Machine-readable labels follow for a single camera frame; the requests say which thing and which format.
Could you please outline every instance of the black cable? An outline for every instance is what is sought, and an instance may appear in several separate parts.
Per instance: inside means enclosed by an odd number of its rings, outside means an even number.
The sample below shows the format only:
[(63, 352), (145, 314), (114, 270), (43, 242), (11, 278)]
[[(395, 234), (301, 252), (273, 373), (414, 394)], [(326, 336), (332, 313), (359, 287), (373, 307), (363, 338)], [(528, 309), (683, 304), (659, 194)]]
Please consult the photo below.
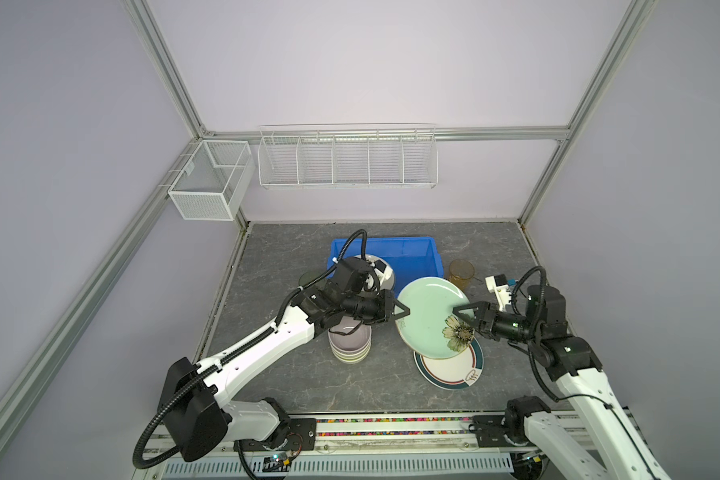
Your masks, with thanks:
[(551, 460), (549, 460), (549, 457), (547, 457), (547, 461), (544, 462), (544, 466), (541, 467), (541, 473), (539, 474), (539, 480), (541, 480), (541, 477), (544, 476), (545, 473), (547, 473), (547, 467), (550, 466)]
[(536, 302), (536, 308), (534, 309), (534, 318), (530, 322), (530, 334), (533, 336), (534, 341), (538, 345), (540, 338), (540, 332), (538, 331), (539, 320), (541, 318), (541, 311), (544, 309), (544, 295), (547, 293), (547, 271), (542, 266), (535, 266), (532, 270), (537, 269), (539, 272), (539, 298)]
[(378, 275), (376, 275), (376, 267), (371, 265), (371, 278), (373, 279), (373, 286), (371, 289), (368, 289), (367, 285), (363, 286), (364, 291), (366, 292), (373, 292), (374, 290), (377, 292), (382, 291), (382, 283), (378, 280)]
[(349, 238), (347, 238), (347, 241), (344, 242), (344, 246), (342, 247), (341, 252), (338, 253), (338, 256), (336, 257), (337, 260), (341, 260), (344, 258), (344, 255), (347, 253), (347, 250), (349, 250), (349, 245), (357, 239), (358, 236), (362, 235), (362, 242), (360, 243), (360, 258), (366, 260), (365, 258), (365, 244), (368, 242), (368, 232), (366, 232), (363, 228), (355, 231), (354, 234), (350, 235)]
[(155, 432), (155, 428), (157, 428), (160, 422), (163, 421), (163, 418), (168, 414), (168, 412), (170, 412), (173, 407), (176, 406), (179, 400), (181, 400), (184, 395), (186, 395), (191, 389), (195, 388), (199, 383), (202, 382), (202, 380), (210, 376), (212, 373), (216, 373), (218, 371), (219, 367), (215, 365), (203, 370), (201, 374), (189, 380), (186, 385), (181, 387), (178, 392), (173, 394), (170, 400), (168, 400), (168, 402), (163, 405), (160, 410), (158, 410), (157, 414), (146, 425), (146, 428), (144, 428), (144, 431), (141, 433), (141, 437), (139, 437), (138, 441), (136, 441), (136, 446), (134, 447), (134, 455), (132, 457), (132, 462), (136, 468), (152, 468), (153, 466), (156, 466), (164, 462), (168, 458), (174, 456), (181, 450), (181, 447), (174, 446), (167, 452), (161, 453), (158, 456), (152, 458), (144, 458), (144, 447), (146, 447), (146, 443), (150, 440), (152, 434)]
[[(362, 235), (362, 243), (360, 245), (360, 255), (365, 260), (365, 244), (368, 242), (368, 233), (364, 229), (357, 230), (354, 234), (352, 234), (347, 241), (344, 243), (344, 246), (342, 247), (341, 252), (338, 254), (338, 260), (341, 260), (344, 258), (344, 255), (347, 252), (347, 249), (349, 248), (349, 245), (358, 237)], [(293, 292), (288, 294), (288, 297), (282, 302), (280, 305), (280, 308), (277, 312), (277, 316), (275, 317), (275, 325), (279, 326), (280, 322), (282, 321), (283, 315), (285, 315), (286, 309), (288, 308), (288, 304), (293, 300), (293, 297), (295, 297), (299, 292), (301, 292), (303, 289), (309, 288), (310, 286), (314, 285), (315, 283), (319, 282), (320, 280), (325, 279), (328, 275), (332, 274), (333, 271), (336, 270), (336, 264), (331, 265), (330, 268), (328, 268), (325, 272), (323, 272), (320, 276), (315, 278), (313, 281), (307, 283), (303, 288), (297, 288)], [(273, 328), (268, 328), (267, 330), (264, 330), (263, 332), (259, 333), (255, 338), (251, 339), (250, 341), (246, 342), (244, 345), (240, 346), (239, 348), (235, 349), (235, 351), (231, 352), (228, 355), (225, 355), (221, 358), (221, 364), (226, 365), (231, 360), (234, 360), (241, 354), (243, 354), (245, 351), (250, 350), (254, 345), (259, 343), (260, 341), (267, 338), (269, 335), (271, 335), (275, 330)], [(203, 370), (201, 374), (199, 374), (197, 377), (191, 379), (186, 385), (184, 385), (181, 389), (179, 389), (176, 393), (173, 394), (173, 396), (168, 400), (168, 402), (157, 412), (157, 414), (152, 418), (152, 420), (146, 425), (146, 428), (144, 428), (144, 431), (141, 433), (141, 437), (139, 437), (138, 441), (136, 441), (136, 446), (134, 447), (134, 454), (132, 457), (133, 464), (136, 468), (151, 468), (153, 466), (159, 465), (160, 463), (164, 462), (168, 458), (174, 456), (178, 452), (181, 451), (181, 447), (179, 446), (173, 446), (171, 449), (169, 449), (166, 452), (163, 452), (162, 454), (152, 457), (152, 458), (146, 458), (144, 459), (144, 448), (146, 447), (146, 443), (150, 440), (152, 437), (152, 434), (154, 433), (157, 426), (163, 421), (164, 417), (170, 412), (173, 407), (176, 406), (176, 404), (181, 400), (184, 395), (190, 392), (193, 388), (195, 388), (198, 384), (200, 384), (204, 379), (206, 379), (208, 376), (210, 376), (213, 373), (216, 373), (219, 371), (218, 366), (210, 366), (207, 369)], [(247, 468), (247, 464), (243, 463), (243, 467), (246, 469), (246, 473), (249, 473), (249, 477), (251, 480), (258, 480), (255, 475), (253, 475), (253, 472), (250, 472), (250, 470)]]
[(259, 477), (256, 476), (255, 473), (253, 473), (253, 470), (251, 470), (250, 466), (248, 466), (246, 457), (242, 454), (242, 443), (240, 442), (240, 440), (235, 440), (235, 448), (237, 448), (237, 455), (240, 456), (240, 465), (242, 465), (242, 469), (246, 471), (246, 475), (248, 475), (248, 478), (250, 478), (251, 480), (261, 480)]
[(528, 272), (523, 274), (523, 276), (518, 280), (517, 283), (514, 284), (514, 288), (512, 289), (512, 293), (510, 295), (510, 304), (512, 305), (512, 311), (515, 315), (519, 315), (520, 311), (518, 310), (518, 292), (520, 291), (520, 287), (525, 283), (528, 278), (533, 275), (536, 272), (544, 272), (542, 275), (542, 281), (540, 284), (542, 285), (542, 290), (547, 285), (547, 271), (544, 269), (544, 267), (536, 265), (532, 267)]
[(527, 351), (526, 349), (524, 349), (523, 347), (519, 346), (519, 345), (518, 345), (517, 343), (515, 343), (515, 342), (507, 342), (507, 344), (508, 344), (509, 346), (511, 346), (513, 349), (515, 349), (515, 350), (517, 350), (517, 351), (519, 351), (519, 352), (525, 353), (526, 355), (528, 354), (528, 351)]
[[(523, 298), (528, 298), (528, 294), (526, 294), (525, 292), (523, 292), (523, 289), (519, 288), (518, 291), (519, 291), (520, 294), (523, 296)], [(513, 298), (513, 297), (512, 297), (512, 292), (509, 292), (509, 300), (510, 300), (510, 302), (512, 301), (512, 298)]]
[(552, 392), (552, 390), (547, 386), (546, 383), (544, 383), (544, 379), (541, 378), (541, 375), (539, 374), (539, 370), (536, 367), (536, 359), (534, 358), (534, 354), (532, 352), (528, 352), (528, 358), (530, 359), (530, 369), (534, 373), (534, 378), (536, 379), (536, 382), (539, 384), (539, 387), (541, 387), (542, 390), (544, 390), (544, 393), (547, 394), (549, 398), (552, 399), (553, 402), (562, 402), (563, 400), (567, 400), (569, 398), (575, 398), (575, 397), (586, 397), (586, 398), (592, 398), (593, 400), (597, 400), (598, 402), (602, 403), (603, 406), (606, 408), (606, 410), (610, 410), (611, 413), (614, 414), (616, 420), (619, 421), (619, 424), (621, 425), (622, 429), (624, 430), (624, 433), (626, 436), (630, 439), (630, 442), (632, 442), (632, 445), (635, 447), (635, 450), (637, 450), (637, 455), (640, 456), (640, 459), (643, 460), (643, 464), (645, 464), (646, 468), (648, 469), (648, 473), (653, 477), (653, 480), (658, 480), (658, 478), (653, 475), (653, 470), (651, 470), (650, 465), (648, 465), (648, 461), (643, 456), (643, 453), (640, 451), (640, 449), (637, 447), (637, 443), (635, 442), (635, 439), (632, 438), (632, 434), (630, 434), (630, 431), (626, 429), (626, 426), (624, 425), (624, 422), (621, 421), (621, 417), (619, 417), (619, 414), (616, 413), (616, 409), (614, 408), (613, 403), (608, 403), (602, 398), (596, 397), (594, 395), (589, 395), (586, 393), (575, 393), (573, 395), (568, 395), (565, 397), (558, 397), (557, 395)]
[(358, 329), (359, 329), (361, 326), (363, 326), (363, 322), (361, 322), (361, 321), (358, 320), (358, 324), (355, 325), (355, 326), (352, 328), (352, 330), (350, 330), (350, 331), (348, 331), (348, 332), (334, 332), (333, 330), (329, 330), (328, 332), (330, 332), (330, 333), (335, 333), (336, 335), (346, 336), (346, 335), (351, 335), (351, 334), (353, 334), (354, 332), (357, 332)]

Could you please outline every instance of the blue plastic bin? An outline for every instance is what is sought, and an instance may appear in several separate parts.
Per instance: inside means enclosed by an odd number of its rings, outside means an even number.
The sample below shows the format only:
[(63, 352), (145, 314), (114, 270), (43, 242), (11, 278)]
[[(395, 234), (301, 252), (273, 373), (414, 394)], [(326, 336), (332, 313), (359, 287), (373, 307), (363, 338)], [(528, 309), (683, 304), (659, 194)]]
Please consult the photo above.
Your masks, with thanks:
[[(346, 238), (338, 238), (331, 242), (328, 267), (333, 264), (333, 258), (338, 255), (346, 241)], [(360, 243), (359, 238), (353, 241), (345, 257), (359, 255)], [(443, 276), (443, 261), (431, 236), (369, 238), (365, 253), (383, 258), (392, 267), (395, 294), (400, 293), (403, 287), (417, 278)]]

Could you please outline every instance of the white plate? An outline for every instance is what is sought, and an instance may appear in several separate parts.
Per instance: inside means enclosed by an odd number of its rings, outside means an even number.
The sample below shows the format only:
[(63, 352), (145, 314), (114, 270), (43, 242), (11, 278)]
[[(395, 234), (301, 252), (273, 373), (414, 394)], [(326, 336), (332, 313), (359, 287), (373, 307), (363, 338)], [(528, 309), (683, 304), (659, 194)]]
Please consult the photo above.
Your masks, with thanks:
[(425, 379), (446, 390), (466, 389), (483, 371), (483, 350), (477, 340), (472, 340), (469, 348), (450, 359), (428, 359), (416, 352), (413, 358)]

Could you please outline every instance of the black motor joint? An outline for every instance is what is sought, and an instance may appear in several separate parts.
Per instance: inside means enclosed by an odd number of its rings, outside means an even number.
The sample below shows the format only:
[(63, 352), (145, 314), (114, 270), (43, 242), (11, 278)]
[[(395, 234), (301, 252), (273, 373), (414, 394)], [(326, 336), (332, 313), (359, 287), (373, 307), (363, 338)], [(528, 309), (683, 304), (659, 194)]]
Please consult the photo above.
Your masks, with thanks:
[[(394, 298), (391, 290), (365, 289), (368, 278), (374, 274), (374, 267), (366, 260), (354, 256), (340, 260), (324, 287), (314, 285), (305, 289), (294, 297), (292, 305), (307, 314), (307, 321), (315, 325), (316, 336), (336, 326), (344, 316), (372, 324), (409, 314), (410, 310)], [(396, 306), (403, 312), (395, 314)]]
[[(539, 306), (539, 285), (528, 287), (528, 304), (525, 315), (502, 312), (491, 302), (480, 301), (456, 306), (453, 313), (472, 325), (482, 336), (492, 340), (507, 339), (512, 342), (526, 343), (534, 340), (548, 340), (566, 337), (568, 322), (565, 319), (565, 297), (552, 287), (547, 286), (543, 304)], [(531, 331), (531, 320), (536, 310), (541, 308), (537, 321), (537, 332)]]

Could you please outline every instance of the flower pattern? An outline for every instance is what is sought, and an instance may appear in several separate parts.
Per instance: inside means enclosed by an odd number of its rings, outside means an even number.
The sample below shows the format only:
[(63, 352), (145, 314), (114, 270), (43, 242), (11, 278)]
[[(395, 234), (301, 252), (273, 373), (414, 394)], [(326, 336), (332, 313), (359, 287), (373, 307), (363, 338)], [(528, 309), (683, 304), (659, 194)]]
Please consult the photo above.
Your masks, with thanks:
[(443, 336), (448, 341), (448, 348), (454, 352), (463, 352), (467, 349), (472, 340), (474, 340), (474, 329), (456, 318), (455, 315), (445, 319), (445, 328), (443, 328)]

